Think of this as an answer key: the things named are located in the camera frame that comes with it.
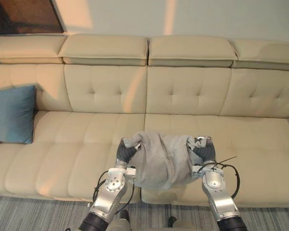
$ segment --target carpet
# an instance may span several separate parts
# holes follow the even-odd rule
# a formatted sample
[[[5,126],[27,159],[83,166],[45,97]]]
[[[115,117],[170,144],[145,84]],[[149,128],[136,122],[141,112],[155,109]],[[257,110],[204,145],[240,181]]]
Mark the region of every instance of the carpet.
[[[133,230],[166,227],[167,219],[191,221],[196,230],[218,231],[208,207],[179,205],[128,205]],[[89,208],[85,202],[22,199],[0,196],[0,231],[77,230]],[[289,208],[242,208],[249,231],[289,231]]]

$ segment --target white wall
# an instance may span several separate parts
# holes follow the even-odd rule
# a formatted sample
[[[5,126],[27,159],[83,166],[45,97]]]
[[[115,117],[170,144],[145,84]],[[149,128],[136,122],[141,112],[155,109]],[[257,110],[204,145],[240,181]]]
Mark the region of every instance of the white wall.
[[[53,0],[68,34],[213,35],[289,42],[289,0]]]

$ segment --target wire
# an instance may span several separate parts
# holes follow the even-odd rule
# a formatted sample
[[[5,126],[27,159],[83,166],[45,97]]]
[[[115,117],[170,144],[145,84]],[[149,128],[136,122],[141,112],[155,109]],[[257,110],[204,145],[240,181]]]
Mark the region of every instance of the wire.
[[[105,171],[101,174],[100,178],[98,179],[98,182],[97,182],[97,185],[96,187],[94,188],[94,193],[93,193],[93,196],[92,196],[92,200],[93,200],[93,203],[96,201],[97,199],[97,195],[98,195],[98,190],[100,189],[100,187],[105,183],[106,180],[103,180],[102,182],[101,181],[101,178],[103,177],[103,175],[105,173],[107,173],[108,171]]]
[[[234,157],[225,159],[225,160],[221,161],[220,163],[226,162],[226,161],[231,160],[231,159],[234,159],[234,158],[237,158],[237,156],[234,156]]]
[[[214,167],[217,166],[217,165],[223,166],[222,169],[223,169],[224,167],[231,167],[231,168],[233,168],[234,171],[236,172],[236,173],[235,173],[235,176],[236,176],[236,190],[235,190],[235,192],[231,195],[231,198],[234,199],[234,198],[236,197],[237,193],[239,192],[239,189],[240,189],[240,183],[241,183],[241,181],[240,181],[240,175],[239,175],[239,172],[237,171],[236,167],[234,167],[233,165],[225,165],[225,164],[222,164],[222,162],[225,162],[225,161],[227,161],[227,160],[223,160],[223,161],[221,161],[221,162],[210,162],[210,163],[206,163],[206,164],[204,164],[204,165],[197,171],[197,173],[200,172],[205,166],[207,166],[207,165],[213,165],[213,164],[214,164],[214,166],[213,166],[212,169],[214,169]]]
[[[236,190],[235,192],[231,195],[232,199],[234,199],[237,195],[237,193],[239,192],[239,189],[240,189],[240,183],[241,183],[241,180],[240,180],[240,176],[239,176],[239,172],[237,171],[236,167],[234,167],[233,165],[223,165],[222,169],[224,167],[232,167],[234,169],[234,171],[236,172]]]
[[[130,197],[129,201],[128,201],[121,209],[119,209],[119,210],[115,213],[115,215],[118,214],[119,212],[121,212],[123,209],[125,209],[125,207],[131,202],[131,199],[133,198],[133,195],[134,195],[134,190],[135,190],[135,178],[133,179],[133,190],[132,190],[132,192],[131,192],[131,197]]]

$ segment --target sofa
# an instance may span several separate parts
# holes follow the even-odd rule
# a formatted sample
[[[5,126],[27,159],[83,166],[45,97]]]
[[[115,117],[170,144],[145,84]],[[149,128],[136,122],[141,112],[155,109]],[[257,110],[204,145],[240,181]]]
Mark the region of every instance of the sofa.
[[[209,36],[0,36],[0,90],[34,84],[32,144],[0,142],[0,196],[91,201],[122,137],[210,135],[240,207],[289,207],[289,43]],[[225,168],[227,190],[236,187]],[[131,185],[122,202],[131,194]],[[201,181],[132,203],[208,205]]]

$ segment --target gray towel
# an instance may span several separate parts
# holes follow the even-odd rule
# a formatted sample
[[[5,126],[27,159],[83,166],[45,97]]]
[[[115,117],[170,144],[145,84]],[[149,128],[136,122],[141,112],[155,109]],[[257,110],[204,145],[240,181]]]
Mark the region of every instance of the gray towel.
[[[137,175],[135,185],[145,189],[166,190],[173,185],[188,184],[192,177],[192,166],[202,164],[202,158],[192,149],[205,147],[206,139],[197,141],[192,136],[172,136],[158,132],[138,132],[131,139],[124,138],[124,145],[133,147],[141,144],[130,160]]]

